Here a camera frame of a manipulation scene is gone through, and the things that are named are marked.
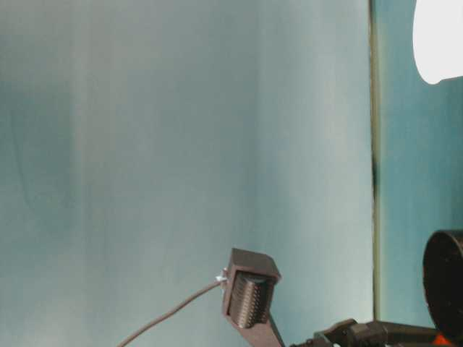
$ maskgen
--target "teal wall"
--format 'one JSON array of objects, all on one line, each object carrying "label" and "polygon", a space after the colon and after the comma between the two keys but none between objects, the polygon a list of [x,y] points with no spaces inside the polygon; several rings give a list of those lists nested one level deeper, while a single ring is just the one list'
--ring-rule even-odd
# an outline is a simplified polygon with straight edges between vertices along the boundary
[{"label": "teal wall", "polygon": [[373,318],[368,3],[263,0],[259,247],[285,341]]},{"label": "teal wall", "polygon": [[[0,345],[115,346],[231,247],[288,343],[371,318],[363,1],[2,1],[0,43]],[[220,301],[134,346],[246,346]]]},{"label": "teal wall", "polygon": [[[115,346],[255,247],[257,18],[1,2],[1,346]],[[245,346],[220,303],[135,346]]]},{"label": "teal wall", "polygon": [[425,242],[463,226],[463,80],[426,84],[413,60],[414,1],[374,1],[379,317],[431,325]]}]

